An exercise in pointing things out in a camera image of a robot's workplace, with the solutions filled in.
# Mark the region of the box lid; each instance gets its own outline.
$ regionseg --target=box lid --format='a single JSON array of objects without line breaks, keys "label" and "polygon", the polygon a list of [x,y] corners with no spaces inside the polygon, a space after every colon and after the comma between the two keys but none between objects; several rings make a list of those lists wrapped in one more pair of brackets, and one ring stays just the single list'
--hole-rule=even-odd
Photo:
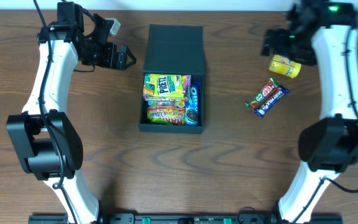
[{"label": "box lid", "polygon": [[144,72],[205,75],[203,27],[151,24]]}]

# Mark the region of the yellow cylindrical container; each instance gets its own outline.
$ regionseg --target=yellow cylindrical container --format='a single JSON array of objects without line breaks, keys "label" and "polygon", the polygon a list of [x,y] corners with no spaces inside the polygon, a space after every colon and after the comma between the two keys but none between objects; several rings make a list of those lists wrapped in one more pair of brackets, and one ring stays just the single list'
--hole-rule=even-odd
[{"label": "yellow cylindrical container", "polygon": [[295,78],[301,70],[302,64],[291,61],[281,55],[274,55],[269,70],[275,73]]}]

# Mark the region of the blue oreo package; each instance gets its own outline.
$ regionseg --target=blue oreo package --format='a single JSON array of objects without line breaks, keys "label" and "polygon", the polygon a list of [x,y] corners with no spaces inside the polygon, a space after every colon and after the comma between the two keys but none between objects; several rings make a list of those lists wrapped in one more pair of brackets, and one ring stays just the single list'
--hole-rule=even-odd
[{"label": "blue oreo package", "polygon": [[279,86],[273,93],[272,96],[267,99],[267,101],[260,106],[260,108],[254,110],[254,113],[261,118],[264,117],[264,115],[276,104],[278,101],[280,101],[281,98],[283,98],[285,95],[289,94],[289,90],[284,88],[284,86]]},{"label": "blue oreo package", "polygon": [[185,102],[186,114],[185,124],[186,126],[198,126],[198,102],[200,97],[200,83],[192,83],[189,91],[189,101]]}]

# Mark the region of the oreo cookie image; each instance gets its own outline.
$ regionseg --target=oreo cookie image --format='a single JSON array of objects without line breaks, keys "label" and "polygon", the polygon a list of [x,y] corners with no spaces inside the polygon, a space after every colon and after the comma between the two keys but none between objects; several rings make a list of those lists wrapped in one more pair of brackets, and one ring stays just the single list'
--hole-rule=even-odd
[{"label": "oreo cookie image", "polygon": [[185,102],[186,116],[185,124],[186,126],[198,126],[198,100],[199,100],[199,83],[192,83],[190,87],[190,92],[188,94],[189,101]]}]

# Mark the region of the brown wooden tabletop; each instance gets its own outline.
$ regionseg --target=brown wooden tabletop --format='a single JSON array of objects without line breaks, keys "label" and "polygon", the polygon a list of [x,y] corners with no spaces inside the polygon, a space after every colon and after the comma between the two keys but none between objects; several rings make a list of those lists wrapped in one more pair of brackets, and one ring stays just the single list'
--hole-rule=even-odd
[{"label": "brown wooden tabletop", "polygon": [[[98,11],[121,22],[114,39],[137,64],[126,71],[96,68],[74,73],[68,117],[84,146],[83,172],[108,212],[236,213],[270,210],[298,169],[298,136],[318,121],[317,67],[303,66],[293,80],[268,70],[260,56],[264,33],[286,27],[282,12]],[[56,11],[44,11],[49,23]],[[92,29],[86,19],[86,31]],[[202,135],[141,133],[138,128],[142,67],[149,24],[204,27],[205,129]],[[19,114],[39,64],[36,11],[0,11],[0,223],[26,223],[33,213],[64,213],[55,194],[23,172],[7,135],[6,120]],[[260,119],[245,106],[269,77],[291,93]],[[358,187],[358,164],[338,182]],[[358,194],[330,186],[316,212],[340,212],[358,223]]]}]

